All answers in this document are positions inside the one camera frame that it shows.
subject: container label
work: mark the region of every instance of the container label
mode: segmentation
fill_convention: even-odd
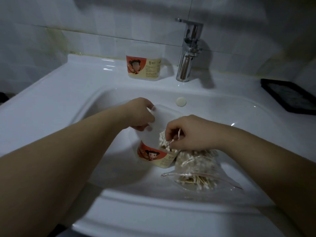
[[[169,153],[150,148],[146,146],[142,141],[137,148],[137,155],[143,161],[150,161],[152,164],[161,168],[167,168],[176,157],[176,153],[171,155]]]
[[[127,72],[134,78],[156,79],[159,77],[161,59],[126,56]]]

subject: sink countertop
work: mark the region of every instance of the sink countertop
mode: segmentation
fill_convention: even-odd
[[[68,126],[100,88],[113,89],[124,83],[171,91],[214,92],[258,103],[282,120],[282,125],[297,143],[294,151],[316,162],[316,116],[285,111],[261,88],[258,78],[216,71],[192,71],[195,79],[180,83],[175,79],[176,72],[177,67],[168,66],[163,67],[161,75],[165,78],[159,81],[131,79],[127,75],[125,61],[69,55],[66,64],[0,106],[0,129],[5,133],[0,136],[0,155]],[[74,229],[83,231],[78,223]]]

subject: black tray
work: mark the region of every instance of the black tray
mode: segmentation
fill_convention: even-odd
[[[290,81],[261,79],[265,89],[285,110],[316,115],[316,97]]]

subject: faucet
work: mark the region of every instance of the faucet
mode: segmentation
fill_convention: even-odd
[[[192,60],[194,57],[197,57],[202,50],[202,48],[198,47],[197,43],[201,37],[203,23],[179,18],[176,18],[176,21],[186,24],[176,80],[188,82],[191,73]]]

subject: plastic container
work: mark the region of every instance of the plastic container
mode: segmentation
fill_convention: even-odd
[[[155,122],[150,123],[149,127],[139,132],[138,136],[141,141],[137,148],[137,156],[142,162],[168,168],[177,153],[168,152],[159,147],[159,134],[166,129],[168,122],[183,116],[183,114],[163,105],[155,105],[151,113],[155,116]]]
[[[160,75],[162,51],[150,44],[132,44],[126,52],[129,77],[156,80]]]

